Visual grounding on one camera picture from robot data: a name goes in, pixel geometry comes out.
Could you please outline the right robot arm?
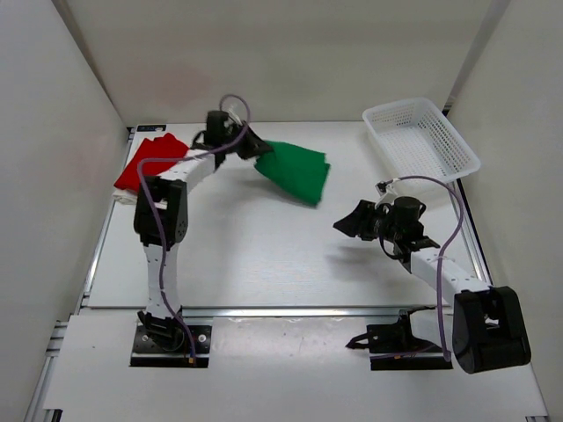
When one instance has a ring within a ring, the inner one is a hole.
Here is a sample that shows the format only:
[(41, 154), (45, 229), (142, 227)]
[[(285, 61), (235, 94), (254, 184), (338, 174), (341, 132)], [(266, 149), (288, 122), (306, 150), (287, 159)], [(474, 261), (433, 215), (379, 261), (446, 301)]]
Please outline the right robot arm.
[(411, 275), (427, 282), (447, 303), (402, 309), (392, 324), (370, 324), (347, 348), (369, 350), (374, 369), (422, 369), (423, 356), (432, 355), (431, 368), (449, 368), (436, 356), (450, 352), (467, 374), (525, 366), (531, 349), (517, 293), (492, 287), (440, 256), (440, 246), (424, 232), (420, 221), (425, 204), (401, 196), (391, 203), (361, 200), (351, 214), (337, 221), (336, 230), (362, 241), (393, 246), (389, 258)]

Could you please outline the green t shirt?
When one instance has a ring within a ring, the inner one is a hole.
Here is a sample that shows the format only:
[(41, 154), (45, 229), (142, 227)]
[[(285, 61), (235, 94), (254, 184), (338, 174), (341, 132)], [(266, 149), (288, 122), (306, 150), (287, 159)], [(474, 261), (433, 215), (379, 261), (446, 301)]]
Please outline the green t shirt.
[(325, 153), (287, 142), (267, 144), (273, 150), (256, 160), (255, 170), (294, 199), (317, 206), (331, 169)]

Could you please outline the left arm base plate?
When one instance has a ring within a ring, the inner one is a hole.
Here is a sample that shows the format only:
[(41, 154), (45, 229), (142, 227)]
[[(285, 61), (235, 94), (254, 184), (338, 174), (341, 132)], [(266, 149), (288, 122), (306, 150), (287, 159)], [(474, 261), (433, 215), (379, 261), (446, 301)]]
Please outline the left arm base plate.
[(191, 355), (191, 343), (182, 330), (177, 331), (173, 339), (159, 338), (156, 334), (149, 334), (146, 328), (138, 323), (129, 366), (207, 368), (210, 357), (212, 326), (196, 324), (190, 325), (189, 328), (194, 339), (194, 357)]

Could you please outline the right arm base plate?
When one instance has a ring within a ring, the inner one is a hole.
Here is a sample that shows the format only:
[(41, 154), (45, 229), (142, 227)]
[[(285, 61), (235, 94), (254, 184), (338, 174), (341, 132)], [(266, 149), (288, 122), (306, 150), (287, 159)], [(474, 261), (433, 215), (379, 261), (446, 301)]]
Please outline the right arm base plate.
[(452, 363), (443, 358), (438, 345), (413, 335), (406, 316), (399, 316), (392, 324), (368, 324), (366, 331), (351, 338), (346, 348), (367, 350), (372, 372), (453, 368)]

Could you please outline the white t shirt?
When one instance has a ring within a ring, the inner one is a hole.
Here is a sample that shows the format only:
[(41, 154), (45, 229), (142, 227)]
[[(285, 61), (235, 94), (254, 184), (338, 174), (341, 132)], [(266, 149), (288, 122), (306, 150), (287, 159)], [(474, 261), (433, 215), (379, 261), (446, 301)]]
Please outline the white t shirt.
[[(141, 188), (137, 174), (139, 162), (147, 157), (188, 157), (190, 148), (182, 141), (161, 142), (157, 139), (144, 138), (132, 146), (128, 154), (126, 167), (114, 182), (113, 197), (122, 204), (134, 205)], [(195, 161), (180, 163), (147, 163), (143, 166), (144, 176), (157, 176), (164, 180), (181, 180), (188, 189), (197, 184), (194, 169)]]

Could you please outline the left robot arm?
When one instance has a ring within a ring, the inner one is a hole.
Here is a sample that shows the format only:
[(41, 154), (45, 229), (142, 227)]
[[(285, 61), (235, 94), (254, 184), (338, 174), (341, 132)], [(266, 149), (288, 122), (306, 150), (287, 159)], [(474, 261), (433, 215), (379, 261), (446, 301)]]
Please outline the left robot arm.
[(193, 139), (193, 150), (160, 176), (142, 175), (134, 230), (148, 268), (148, 303), (138, 313), (146, 335), (164, 351), (196, 355), (194, 335), (184, 321), (178, 293), (178, 252), (188, 229), (187, 197), (213, 175), (229, 154), (257, 158), (273, 150), (233, 112), (208, 113), (206, 128)]

